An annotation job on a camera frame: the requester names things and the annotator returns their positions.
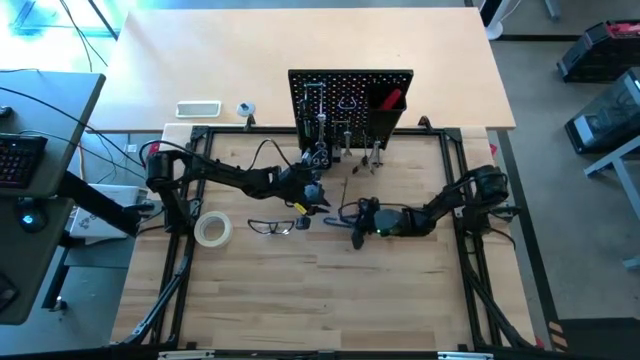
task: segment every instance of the wooden board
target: wooden board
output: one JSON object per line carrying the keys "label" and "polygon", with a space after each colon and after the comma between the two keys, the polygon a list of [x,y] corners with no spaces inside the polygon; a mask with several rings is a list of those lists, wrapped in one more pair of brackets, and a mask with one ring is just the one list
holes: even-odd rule
{"label": "wooden board", "polygon": [[[191,126],[168,125],[164,139],[183,144]],[[470,167],[491,162],[486,132],[464,131]],[[213,157],[246,168],[264,136],[218,135]],[[294,136],[273,136],[289,159],[299,156]],[[354,158],[322,179],[335,212]],[[394,136],[375,175],[350,176],[346,202],[378,196],[383,202],[418,206],[445,184],[436,138]],[[256,167],[284,165],[265,146]],[[367,236],[354,250],[348,229],[329,227],[323,215],[309,231],[266,236],[248,218],[290,220],[297,214],[281,200],[253,200],[239,190],[207,183],[202,210],[226,213],[231,243],[212,250],[196,245],[181,343],[225,349],[454,350],[471,343],[465,298],[450,217],[424,238]],[[503,231],[502,224],[494,226]],[[132,256],[112,339],[130,334],[158,295],[168,236],[141,236]],[[533,341],[526,300],[511,243],[485,236],[485,252],[498,304],[521,334]],[[486,318],[480,314],[488,339]],[[170,321],[165,322],[165,333]]]}
{"label": "wooden board", "polygon": [[90,124],[162,131],[178,101],[220,100],[216,122],[244,122],[248,101],[289,126],[290,69],[411,69],[399,126],[515,127],[476,8],[132,11]]}

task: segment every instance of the tape roll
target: tape roll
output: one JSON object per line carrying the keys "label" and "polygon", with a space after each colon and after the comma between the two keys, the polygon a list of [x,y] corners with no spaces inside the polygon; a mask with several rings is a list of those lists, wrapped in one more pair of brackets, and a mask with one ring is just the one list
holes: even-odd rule
{"label": "tape roll", "polygon": [[[207,236],[205,235],[207,227],[220,221],[224,224],[224,231],[222,232],[222,235],[217,239],[207,239]],[[229,220],[227,215],[219,211],[210,211],[198,218],[196,225],[193,228],[193,235],[196,237],[198,244],[205,247],[217,248],[223,247],[229,243],[231,240],[232,230],[233,225],[231,225],[231,220]]]}

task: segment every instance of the small container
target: small container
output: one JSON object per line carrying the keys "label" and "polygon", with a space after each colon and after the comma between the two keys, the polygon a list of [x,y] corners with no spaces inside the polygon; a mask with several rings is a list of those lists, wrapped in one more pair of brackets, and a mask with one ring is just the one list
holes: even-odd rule
{"label": "small container", "polygon": [[390,110],[380,110],[384,101],[391,93],[399,87],[393,85],[379,85],[369,90],[369,133],[368,135],[375,138],[388,138],[393,133],[400,120],[400,116],[407,109],[406,93],[402,92],[396,103]]}

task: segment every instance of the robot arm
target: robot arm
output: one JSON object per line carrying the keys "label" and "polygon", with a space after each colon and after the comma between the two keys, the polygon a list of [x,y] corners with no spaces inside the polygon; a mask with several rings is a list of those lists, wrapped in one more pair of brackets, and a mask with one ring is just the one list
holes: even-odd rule
{"label": "robot arm", "polygon": [[[185,172],[174,179],[173,165],[177,160],[184,164]],[[180,198],[178,190],[200,179],[238,188],[254,199],[278,197],[286,203],[302,206],[308,215],[327,212],[317,205],[330,206],[312,167],[306,164],[295,163],[284,171],[279,166],[243,170],[183,151],[159,151],[147,161],[146,184],[160,195],[165,206],[166,231],[182,231],[193,225],[195,219],[191,216],[190,203]]]}
{"label": "robot arm", "polygon": [[[473,195],[471,184],[475,184]],[[484,232],[488,230],[489,210],[508,196],[506,175],[495,166],[485,165],[470,170],[455,183],[445,186],[440,194],[421,208],[382,209],[384,204],[375,197],[360,199],[357,202],[358,213],[352,223],[351,240],[353,246],[360,249],[364,244],[363,236],[374,232],[380,236],[426,236],[440,218],[457,208],[462,208],[465,229]]]}

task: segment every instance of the safety glasses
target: safety glasses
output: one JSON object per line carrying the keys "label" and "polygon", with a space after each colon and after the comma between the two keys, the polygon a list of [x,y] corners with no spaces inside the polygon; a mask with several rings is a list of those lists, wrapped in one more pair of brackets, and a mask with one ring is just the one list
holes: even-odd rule
{"label": "safety glasses", "polygon": [[294,221],[260,221],[260,220],[247,220],[247,224],[251,230],[266,235],[281,234],[287,235],[291,232],[295,226]]}

